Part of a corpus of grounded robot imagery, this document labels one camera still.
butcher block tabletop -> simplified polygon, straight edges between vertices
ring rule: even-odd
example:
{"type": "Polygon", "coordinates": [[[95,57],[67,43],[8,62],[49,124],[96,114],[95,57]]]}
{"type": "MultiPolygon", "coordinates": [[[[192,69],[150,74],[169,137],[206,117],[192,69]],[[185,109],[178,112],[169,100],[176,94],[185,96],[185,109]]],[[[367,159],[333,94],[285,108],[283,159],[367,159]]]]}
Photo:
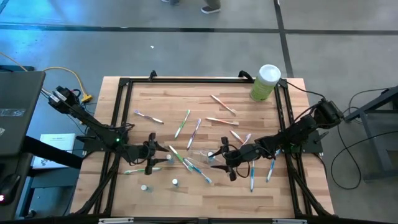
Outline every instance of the butcher block tabletop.
{"type": "MultiPolygon", "coordinates": [[[[119,79],[120,77],[103,79],[95,118],[104,124],[111,123],[119,79]]],[[[305,89],[304,80],[301,78],[289,78],[288,81],[305,89]]],[[[252,84],[247,83],[135,83],[127,116],[127,122],[135,124],[129,131],[129,144],[142,144],[148,140],[150,133],[156,133],[156,140],[161,146],[167,149],[173,146],[182,157],[192,157],[197,160],[198,168],[212,180],[212,183],[205,182],[205,178],[195,171],[189,172],[175,157],[174,164],[167,162],[157,164],[156,167],[162,167],[162,170],[153,171],[151,175],[144,175],[143,172],[124,175],[125,170],[143,169],[146,162],[131,167],[121,159],[111,215],[113,217],[293,218],[292,197],[284,156],[277,157],[269,182],[266,182],[266,176],[271,160],[260,158],[256,161],[254,190],[251,192],[250,177],[238,177],[231,182],[224,171],[211,169],[206,161],[200,160],[200,155],[197,153],[217,151],[222,145],[223,136],[228,137],[230,144],[239,147],[241,143],[230,130],[243,139],[251,133],[249,143],[253,143],[259,137],[278,132],[280,127],[275,94],[271,93],[264,102],[255,102],[249,96],[251,87],[252,84]],[[215,95],[236,110],[236,116],[210,95],[215,95]],[[138,116],[134,114],[134,110],[160,119],[164,124],[138,116]],[[174,135],[187,110],[190,110],[190,115],[175,140],[174,135]],[[208,121],[206,117],[239,121],[239,126],[208,121]],[[199,118],[201,125],[193,140],[191,152],[187,152],[188,141],[199,118]],[[178,187],[172,184],[173,179],[178,179],[178,187]],[[142,191],[143,184],[149,186],[152,191],[142,191]]],[[[118,126],[121,124],[126,89],[124,88],[124,97],[121,100],[118,126]]],[[[280,92],[285,109],[284,95],[282,91],[280,92]]],[[[309,107],[306,93],[291,86],[289,93],[295,116],[309,107]]],[[[165,158],[167,154],[172,152],[156,152],[155,157],[165,158]]],[[[83,161],[71,212],[81,208],[97,187],[103,157],[103,152],[95,152],[83,161]]],[[[333,213],[322,163],[312,154],[303,154],[302,160],[309,189],[323,207],[333,213]]],[[[219,161],[224,162],[221,156],[216,157],[215,162],[219,161]]],[[[242,163],[238,169],[239,173],[246,175],[247,168],[247,163],[242,163]]],[[[296,188],[300,208],[304,212],[302,193],[297,184],[296,188]]],[[[101,212],[106,206],[108,190],[109,184],[104,191],[101,212]]]]}

gray floor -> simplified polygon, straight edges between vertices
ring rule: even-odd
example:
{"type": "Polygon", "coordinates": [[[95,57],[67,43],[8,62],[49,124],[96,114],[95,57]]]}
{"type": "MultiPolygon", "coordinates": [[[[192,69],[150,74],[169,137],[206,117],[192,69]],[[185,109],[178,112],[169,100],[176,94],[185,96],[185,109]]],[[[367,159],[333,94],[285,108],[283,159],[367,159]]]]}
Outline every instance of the gray floor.
{"type": "MultiPolygon", "coordinates": [[[[277,28],[271,0],[221,2],[221,13],[204,15],[200,12],[204,3],[193,0],[183,0],[179,6],[160,0],[9,0],[0,14],[0,25],[277,28]]],[[[280,7],[286,29],[398,29],[397,1],[280,0],[280,7]]],[[[289,34],[287,45],[294,77],[304,78],[308,90],[323,93],[342,110],[359,91],[397,85],[398,35],[289,34]]],[[[279,34],[0,30],[0,50],[38,70],[49,66],[75,70],[94,96],[98,96],[105,75],[148,75],[156,70],[162,76],[235,77],[240,70],[254,75],[265,63],[277,65],[283,76],[287,75],[279,34]]],[[[0,58],[0,64],[10,63],[0,58]]],[[[69,73],[48,72],[45,87],[57,85],[78,88],[69,73]]],[[[361,106],[378,94],[359,95],[353,106],[361,106]]],[[[318,100],[308,97],[311,103],[318,100]]],[[[366,138],[356,123],[342,124],[340,129],[347,144],[366,138]]],[[[45,133],[70,132],[79,132],[73,121],[41,98],[28,134],[38,138],[45,133]]],[[[330,176],[331,160],[343,145],[336,129],[330,130],[322,143],[330,176]]],[[[370,143],[364,142],[352,152],[363,174],[377,169],[370,143]]],[[[358,179],[346,153],[336,160],[334,174],[344,186],[352,186],[358,179]]],[[[328,182],[337,215],[397,222],[397,179],[362,182],[355,190],[343,190],[330,178],[328,182]]],[[[38,194],[49,193],[43,190],[38,194]]],[[[60,196],[59,207],[65,208],[67,203],[68,198],[60,196]]],[[[59,214],[59,209],[45,210],[40,204],[32,206],[43,216],[59,214]]]]}

yellow cable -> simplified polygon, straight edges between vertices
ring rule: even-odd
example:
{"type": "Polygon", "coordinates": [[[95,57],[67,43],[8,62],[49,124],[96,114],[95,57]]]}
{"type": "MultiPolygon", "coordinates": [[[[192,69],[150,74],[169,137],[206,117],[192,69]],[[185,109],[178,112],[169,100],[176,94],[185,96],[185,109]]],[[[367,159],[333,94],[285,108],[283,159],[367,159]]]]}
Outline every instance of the yellow cable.
{"type": "Polygon", "coordinates": [[[16,63],[18,66],[20,66],[21,69],[23,69],[25,72],[27,72],[26,68],[24,68],[22,65],[20,65],[20,63],[16,62],[14,59],[8,57],[8,55],[6,55],[3,52],[0,52],[0,54],[2,54],[3,56],[5,56],[6,58],[8,58],[9,60],[11,60],[12,62],[16,63]]]}
{"type": "Polygon", "coordinates": [[[84,95],[87,95],[85,89],[83,88],[83,84],[81,84],[80,77],[79,77],[79,75],[76,72],[74,72],[74,71],[72,71],[70,69],[67,69],[67,68],[63,68],[63,67],[49,67],[49,68],[43,69],[43,71],[45,72],[45,71],[52,70],[52,69],[62,69],[62,70],[65,70],[65,71],[68,71],[68,72],[74,74],[76,76],[76,78],[77,78],[77,81],[79,82],[81,91],[83,92],[84,95]]]}
{"type": "MultiPolygon", "coordinates": [[[[3,56],[5,56],[5,57],[8,58],[9,60],[13,61],[13,62],[14,62],[15,64],[17,64],[18,66],[20,66],[21,69],[23,69],[25,72],[28,72],[28,70],[27,70],[26,68],[24,68],[20,63],[18,63],[18,62],[15,61],[14,59],[10,58],[8,55],[6,55],[6,54],[4,54],[4,53],[2,53],[2,52],[0,52],[0,54],[3,55],[3,56]]],[[[51,69],[62,69],[62,70],[65,70],[65,71],[68,71],[68,72],[74,74],[74,75],[76,76],[76,78],[77,78],[77,81],[79,82],[81,91],[83,92],[83,99],[82,99],[81,101],[82,101],[83,103],[87,103],[87,102],[89,102],[90,100],[93,99],[93,96],[87,95],[85,89],[83,88],[83,84],[82,84],[82,82],[81,82],[81,80],[80,80],[80,77],[79,77],[79,75],[78,75],[76,72],[74,72],[74,71],[72,71],[72,70],[70,70],[70,69],[67,69],[67,68],[63,68],[63,67],[49,67],[49,68],[45,68],[43,71],[47,71],[47,70],[51,70],[51,69]]],[[[44,91],[44,92],[45,92],[46,94],[48,94],[48,95],[51,95],[51,93],[50,93],[48,90],[46,90],[45,88],[42,88],[42,91],[44,91]]]]}

white cylindrical container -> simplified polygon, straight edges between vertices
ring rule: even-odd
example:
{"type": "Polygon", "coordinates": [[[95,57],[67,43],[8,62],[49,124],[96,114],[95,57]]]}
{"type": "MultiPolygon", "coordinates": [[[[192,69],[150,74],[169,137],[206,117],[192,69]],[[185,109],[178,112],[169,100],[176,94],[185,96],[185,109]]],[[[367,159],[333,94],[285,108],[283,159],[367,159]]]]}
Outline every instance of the white cylindrical container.
{"type": "Polygon", "coordinates": [[[178,180],[177,179],[173,179],[172,183],[173,183],[174,186],[178,187],[178,180]]]}
{"type": "Polygon", "coordinates": [[[216,159],[216,157],[215,156],[213,156],[213,157],[209,157],[209,156],[211,156],[211,155],[213,155],[213,153],[212,152],[207,152],[207,162],[213,162],[215,159],[216,159]]]}
{"type": "Polygon", "coordinates": [[[152,189],[148,186],[146,186],[145,184],[141,185],[141,190],[146,191],[146,192],[151,192],[152,189]]]}
{"type": "Polygon", "coordinates": [[[168,161],[167,161],[168,164],[174,164],[174,159],[173,159],[172,155],[168,154],[166,156],[166,159],[168,159],[168,161]]]}
{"type": "Polygon", "coordinates": [[[254,101],[264,101],[274,90],[280,79],[280,70],[275,65],[263,65],[254,81],[250,97],[254,101]]]}

person's foot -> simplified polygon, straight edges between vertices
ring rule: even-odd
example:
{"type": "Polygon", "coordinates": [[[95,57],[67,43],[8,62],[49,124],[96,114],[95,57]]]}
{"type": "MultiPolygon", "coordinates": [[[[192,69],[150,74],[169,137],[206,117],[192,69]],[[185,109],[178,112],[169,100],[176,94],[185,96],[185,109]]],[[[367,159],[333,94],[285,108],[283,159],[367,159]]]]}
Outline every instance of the person's foot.
{"type": "Polygon", "coordinates": [[[214,12],[220,12],[221,9],[220,9],[220,8],[218,8],[218,9],[213,9],[213,8],[211,8],[210,6],[205,6],[205,7],[203,7],[203,8],[201,9],[201,11],[202,11],[203,13],[205,13],[205,14],[211,14],[211,13],[214,13],[214,12]]]}

